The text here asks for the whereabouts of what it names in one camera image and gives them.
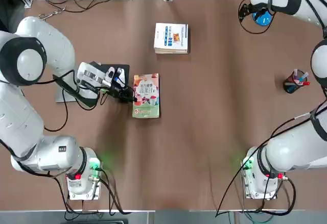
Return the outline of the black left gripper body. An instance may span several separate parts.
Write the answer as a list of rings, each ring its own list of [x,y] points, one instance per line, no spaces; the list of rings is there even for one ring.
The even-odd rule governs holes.
[[[122,98],[123,86],[117,81],[103,81],[101,84],[101,88],[114,98]]]

